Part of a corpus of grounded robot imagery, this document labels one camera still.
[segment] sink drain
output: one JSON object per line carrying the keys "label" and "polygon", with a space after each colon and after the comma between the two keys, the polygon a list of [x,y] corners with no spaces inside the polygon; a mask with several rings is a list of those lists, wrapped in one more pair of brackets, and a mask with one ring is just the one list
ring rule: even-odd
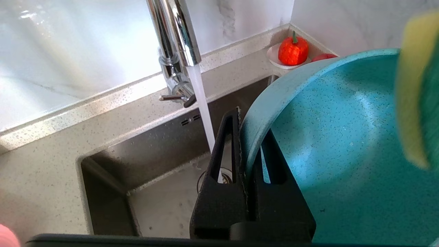
{"label": "sink drain", "polygon": [[[223,184],[231,184],[232,183],[232,171],[230,169],[221,167],[220,168],[221,174],[223,176]],[[201,176],[198,178],[197,181],[197,194],[200,193],[201,184],[203,184],[204,176],[206,175],[206,171],[201,173]]]}

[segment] stainless steel sink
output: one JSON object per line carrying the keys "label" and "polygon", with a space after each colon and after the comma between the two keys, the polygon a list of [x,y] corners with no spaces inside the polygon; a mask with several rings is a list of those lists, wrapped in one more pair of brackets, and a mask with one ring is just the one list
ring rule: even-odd
{"label": "stainless steel sink", "polygon": [[[243,118],[269,76],[209,103],[215,135],[224,113]],[[230,167],[225,148],[222,167]],[[193,110],[81,162],[93,233],[189,238],[197,183],[209,163],[199,110]]]}

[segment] blue plastic basin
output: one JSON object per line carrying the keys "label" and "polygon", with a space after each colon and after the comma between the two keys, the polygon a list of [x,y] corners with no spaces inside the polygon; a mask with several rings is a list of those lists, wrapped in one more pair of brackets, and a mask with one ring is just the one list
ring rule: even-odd
{"label": "blue plastic basin", "polygon": [[427,246],[439,237],[439,176],[408,163],[398,141],[397,56],[385,49],[304,65],[268,87],[243,121],[248,171],[273,130],[317,222],[313,242]]}

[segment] marble wall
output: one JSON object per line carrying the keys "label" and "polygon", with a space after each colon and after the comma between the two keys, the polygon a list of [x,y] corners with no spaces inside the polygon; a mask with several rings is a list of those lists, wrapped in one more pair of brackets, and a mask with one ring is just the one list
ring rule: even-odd
{"label": "marble wall", "polygon": [[399,47],[406,22],[439,0],[296,0],[291,23],[338,55]]}
{"label": "marble wall", "polygon": [[[200,52],[288,23],[293,1],[187,0]],[[0,132],[160,71],[145,0],[1,0],[0,37]]]}

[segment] small dish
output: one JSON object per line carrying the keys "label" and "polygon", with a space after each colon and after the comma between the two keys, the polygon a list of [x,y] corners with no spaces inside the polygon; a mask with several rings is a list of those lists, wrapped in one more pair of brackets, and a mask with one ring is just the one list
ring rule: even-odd
{"label": "small dish", "polygon": [[279,61],[279,58],[278,58],[279,47],[280,46],[281,46],[281,44],[279,43],[279,44],[273,45],[272,47],[268,48],[268,50],[267,50],[267,57],[268,57],[268,59],[270,60],[270,62],[274,66],[276,66],[278,68],[281,68],[281,69],[294,69],[294,68],[300,67],[300,66],[302,66],[304,64],[307,64],[307,63],[309,63],[311,61],[310,58],[307,58],[306,61],[304,61],[303,63],[301,63],[299,65],[294,65],[294,66],[285,65],[281,61]]}

